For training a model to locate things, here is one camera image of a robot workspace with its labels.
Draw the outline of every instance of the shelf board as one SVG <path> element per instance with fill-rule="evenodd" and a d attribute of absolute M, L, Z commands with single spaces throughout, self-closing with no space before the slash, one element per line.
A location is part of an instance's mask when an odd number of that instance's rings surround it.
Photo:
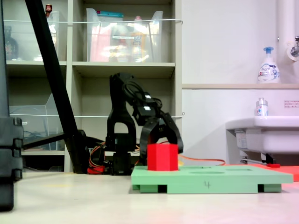
<path fill-rule="evenodd" d="M 113 156 L 114 152 L 105 152 L 105 156 Z M 139 156 L 139 153 L 132 153 L 131 152 L 131 156 Z"/>
<path fill-rule="evenodd" d="M 64 151 L 22 151 L 22 155 L 64 155 Z"/>
<path fill-rule="evenodd" d="M 182 84 L 182 89 L 299 89 L 299 84 Z"/>
<path fill-rule="evenodd" d="M 66 78 L 66 62 L 59 62 L 61 72 Z M 46 77 L 43 62 L 6 61 L 8 77 Z"/>
<path fill-rule="evenodd" d="M 105 63 L 73 62 L 82 77 L 108 78 L 118 72 L 128 72 L 136 78 L 171 78 L 175 63 Z"/>
<path fill-rule="evenodd" d="M 85 4 L 170 5 L 172 0 L 83 0 Z"/>

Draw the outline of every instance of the green board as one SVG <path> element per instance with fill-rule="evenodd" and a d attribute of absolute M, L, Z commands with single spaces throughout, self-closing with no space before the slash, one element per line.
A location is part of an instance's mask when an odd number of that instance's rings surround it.
<path fill-rule="evenodd" d="M 141 193 L 227 194 L 281 192 L 293 175 L 252 166 L 183 166 L 179 171 L 148 171 L 136 166 L 131 175 L 133 190 Z"/>

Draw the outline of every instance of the white sink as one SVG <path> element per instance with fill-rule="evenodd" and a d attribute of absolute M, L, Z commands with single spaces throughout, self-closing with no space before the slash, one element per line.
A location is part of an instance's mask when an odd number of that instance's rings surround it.
<path fill-rule="evenodd" d="M 255 116 L 232 120 L 226 129 L 234 130 L 242 151 L 263 154 L 299 154 L 299 116 Z"/>

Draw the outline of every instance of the floor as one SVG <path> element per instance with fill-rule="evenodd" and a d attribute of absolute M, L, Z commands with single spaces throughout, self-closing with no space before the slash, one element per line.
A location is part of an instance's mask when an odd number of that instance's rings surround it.
<path fill-rule="evenodd" d="M 0 224 L 299 224 L 299 182 L 282 193 L 132 192 L 129 176 L 25 173 Z"/>

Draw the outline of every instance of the red object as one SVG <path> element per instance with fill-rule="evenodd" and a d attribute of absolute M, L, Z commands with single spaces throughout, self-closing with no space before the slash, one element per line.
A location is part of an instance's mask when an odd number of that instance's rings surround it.
<path fill-rule="evenodd" d="M 254 167 L 260 167 L 260 168 L 264 168 L 264 169 L 274 170 L 274 171 L 278 171 L 278 172 L 282 172 L 282 173 L 286 173 L 286 174 L 293 174 L 294 181 L 299 182 L 299 166 L 285 166 L 285 167 L 281 166 L 278 168 L 272 168 L 272 167 L 268 167 L 268 166 L 264 166 L 264 165 L 260 165 L 260 164 L 251 164 L 251 165 L 243 165 L 243 166 L 254 166 Z"/>
<path fill-rule="evenodd" d="M 89 167 L 87 169 L 87 173 L 88 174 L 103 174 L 104 171 L 105 171 L 105 167 L 104 166 L 96 167 L 96 168 Z"/>
<path fill-rule="evenodd" d="M 280 168 L 280 164 L 267 164 L 267 167 L 270 167 L 270 168 Z"/>
<path fill-rule="evenodd" d="M 178 170 L 177 144 L 149 144 L 148 170 L 175 171 Z"/>

